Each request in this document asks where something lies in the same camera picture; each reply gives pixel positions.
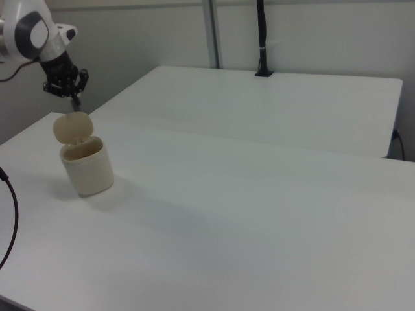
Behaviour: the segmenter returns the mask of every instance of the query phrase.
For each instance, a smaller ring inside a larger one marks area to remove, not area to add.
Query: cream container
[[[60,159],[80,195],[90,196],[112,186],[114,174],[110,158],[101,139],[91,136],[93,124],[86,113],[63,115],[54,122],[53,132],[65,144],[60,150]]]

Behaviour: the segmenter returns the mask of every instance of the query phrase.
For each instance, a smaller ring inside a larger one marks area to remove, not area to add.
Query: container lid
[[[92,120],[84,112],[68,113],[54,122],[53,133],[62,144],[76,144],[92,135]]]

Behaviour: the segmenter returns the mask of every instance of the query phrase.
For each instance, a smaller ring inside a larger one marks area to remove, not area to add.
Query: open lid
[[[68,113],[54,122],[53,133],[62,144],[76,144],[92,135],[92,120],[84,112]]]

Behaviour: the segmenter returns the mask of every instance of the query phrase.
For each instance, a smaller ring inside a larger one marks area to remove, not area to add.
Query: white table
[[[36,311],[413,309],[413,163],[95,119],[116,178],[82,199],[58,116],[0,147],[21,208],[0,295]]]
[[[388,154],[402,81],[158,67],[91,115],[360,156]]]

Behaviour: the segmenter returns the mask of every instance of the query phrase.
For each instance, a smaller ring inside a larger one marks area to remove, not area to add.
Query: black pole
[[[269,77],[273,71],[267,67],[267,22],[265,20],[264,0],[257,0],[259,31],[259,67],[256,76]]]

